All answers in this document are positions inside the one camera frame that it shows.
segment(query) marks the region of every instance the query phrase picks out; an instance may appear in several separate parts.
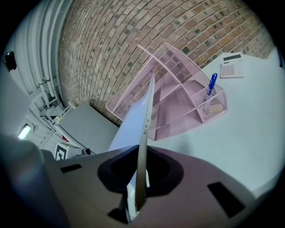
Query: table surface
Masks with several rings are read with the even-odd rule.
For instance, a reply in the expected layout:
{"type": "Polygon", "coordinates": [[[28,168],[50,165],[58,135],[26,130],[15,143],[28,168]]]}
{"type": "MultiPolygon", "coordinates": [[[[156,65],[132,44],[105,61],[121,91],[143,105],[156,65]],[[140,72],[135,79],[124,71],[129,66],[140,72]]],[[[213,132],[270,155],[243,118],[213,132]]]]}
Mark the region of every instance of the table surface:
{"type": "MultiPolygon", "coordinates": [[[[220,75],[222,57],[203,68],[220,75]]],[[[149,145],[204,159],[254,191],[284,164],[285,71],[266,60],[243,56],[244,78],[218,78],[228,111],[186,133],[149,145]]]]}

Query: pen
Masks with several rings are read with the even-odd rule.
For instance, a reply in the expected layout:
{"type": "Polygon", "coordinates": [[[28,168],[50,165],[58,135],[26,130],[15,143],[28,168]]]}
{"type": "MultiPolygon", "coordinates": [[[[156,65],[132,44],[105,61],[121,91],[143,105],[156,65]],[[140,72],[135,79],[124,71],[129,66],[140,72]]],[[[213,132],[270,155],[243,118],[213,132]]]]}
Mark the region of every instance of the pen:
{"type": "Polygon", "coordinates": [[[216,83],[217,77],[218,77],[217,73],[212,74],[212,78],[211,78],[210,83],[209,83],[209,90],[207,92],[207,96],[205,97],[205,100],[208,100],[210,98],[210,95],[211,95],[212,90],[214,88],[214,85],[216,83]]]}

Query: white table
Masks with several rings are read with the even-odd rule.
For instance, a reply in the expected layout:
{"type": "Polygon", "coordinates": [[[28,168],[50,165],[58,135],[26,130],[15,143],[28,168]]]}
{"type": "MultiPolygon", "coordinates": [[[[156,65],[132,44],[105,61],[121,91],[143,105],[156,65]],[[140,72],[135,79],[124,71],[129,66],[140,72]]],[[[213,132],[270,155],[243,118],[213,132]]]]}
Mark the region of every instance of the white table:
{"type": "MultiPolygon", "coordinates": [[[[220,76],[222,56],[203,68],[209,78],[214,72],[220,76]]],[[[285,71],[266,60],[243,57],[244,78],[216,81],[226,92],[227,113],[148,144],[209,161],[255,191],[272,183],[284,164],[285,71]]]]}

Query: pink mesh desk organizer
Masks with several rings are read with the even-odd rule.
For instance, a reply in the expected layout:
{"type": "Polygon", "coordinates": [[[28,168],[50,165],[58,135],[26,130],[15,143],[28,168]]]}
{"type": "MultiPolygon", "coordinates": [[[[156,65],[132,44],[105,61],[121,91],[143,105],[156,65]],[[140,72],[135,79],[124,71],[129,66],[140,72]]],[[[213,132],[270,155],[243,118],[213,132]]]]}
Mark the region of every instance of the pink mesh desk organizer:
{"type": "Polygon", "coordinates": [[[215,85],[210,99],[205,101],[209,78],[182,52],[164,43],[150,55],[127,89],[115,94],[106,108],[122,121],[131,105],[147,91],[155,74],[155,94],[148,137],[160,140],[200,126],[227,111],[225,92],[215,85]]]}

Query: white pipe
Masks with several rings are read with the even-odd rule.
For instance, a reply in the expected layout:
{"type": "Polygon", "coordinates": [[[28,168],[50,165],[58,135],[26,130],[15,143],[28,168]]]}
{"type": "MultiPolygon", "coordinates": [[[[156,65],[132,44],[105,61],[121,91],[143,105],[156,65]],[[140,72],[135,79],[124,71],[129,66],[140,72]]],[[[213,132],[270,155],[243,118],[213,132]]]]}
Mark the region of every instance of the white pipe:
{"type": "Polygon", "coordinates": [[[44,26],[42,29],[42,43],[41,43],[41,54],[42,54],[42,64],[43,64],[43,70],[44,70],[44,75],[46,78],[46,81],[48,83],[49,87],[49,92],[52,97],[54,97],[54,91],[53,91],[53,86],[51,83],[50,75],[49,75],[49,65],[48,65],[48,38],[49,38],[49,25],[50,21],[53,15],[53,8],[54,5],[56,4],[56,0],[51,1],[51,3],[48,6],[48,10],[45,15],[45,20],[44,20],[44,26]]]}
{"type": "MultiPolygon", "coordinates": [[[[59,3],[59,5],[57,6],[57,9],[56,9],[56,12],[54,14],[54,17],[53,17],[53,23],[52,23],[52,27],[50,29],[50,37],[49,37],[49,50],[48,50],[48,57],[49,57],[49,74],[51,75],[51,78],[53,78],[53,75],[52,75],[52,66],[51,66],[51,52],[52,52],[52,35],[53,35],[53,32],[54,32],[54,27],[55,27],[55,23],[56,23],[56,19],[57,19],[57,16],[59,14],[59,11],[62,7],[62,4],[63,4],[63,1],[64,0],[61,0],[61,2],[59,3]]],[[[55,90],[55,87],[54,87],[54,84],[53,84],[53,80],[51,80],[51,83],[52,83],[52,88],[53,88],[53,91],[54,91],[54,94],[56,96],[56,98],[58,99],[58,96],[57,96],[57,92],[55,90]]]]}
{"type": "Polygon", "coordinates": [[[35,72],[36,72],[36,77],[37,77],[37,81],[40,85],[40,88],[41,88],[41,91],[44,95],[44,100],[45,100],[45,103],[48,104],[49,102],[49,97],[45,91],[45,87],[44,87],[44,83],[43,83],[43,79],[42,79],[42,76],[41,76],[41,72],[40,72],[40,69],[39,69],[39,66],[38,66],[38,62],[37,62],[37,31],[38,31],[38,25],[39,25],[39,20],[38,18],[41,16],[41,13],[44,9],[44,6],[45,4],[40,4],[38,6],[38,8],[36,9],[36,13],[35,13],[35,20],[33,22],[33,30],[32,30],[32,57],[33,57],[33,64],[34,64],[34,67],[35,67],[35,72]]]}

